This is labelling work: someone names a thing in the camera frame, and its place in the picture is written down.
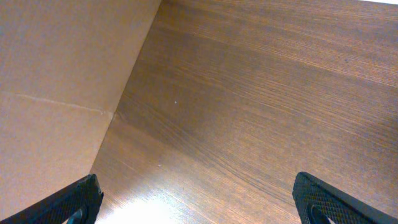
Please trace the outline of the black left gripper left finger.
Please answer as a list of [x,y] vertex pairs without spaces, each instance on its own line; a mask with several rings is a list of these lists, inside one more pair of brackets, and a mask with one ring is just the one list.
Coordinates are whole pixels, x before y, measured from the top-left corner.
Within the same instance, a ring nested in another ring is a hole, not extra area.
[[89,174],[1,223],[94,224],[103,197],[97,176]]

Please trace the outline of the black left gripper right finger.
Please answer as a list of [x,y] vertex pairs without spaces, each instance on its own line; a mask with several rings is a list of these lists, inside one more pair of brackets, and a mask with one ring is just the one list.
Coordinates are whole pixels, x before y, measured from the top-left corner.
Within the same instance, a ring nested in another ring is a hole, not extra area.
[[292,195],[304,224],[397,224],[397,218],[365,204],[308,172],[297,174]]

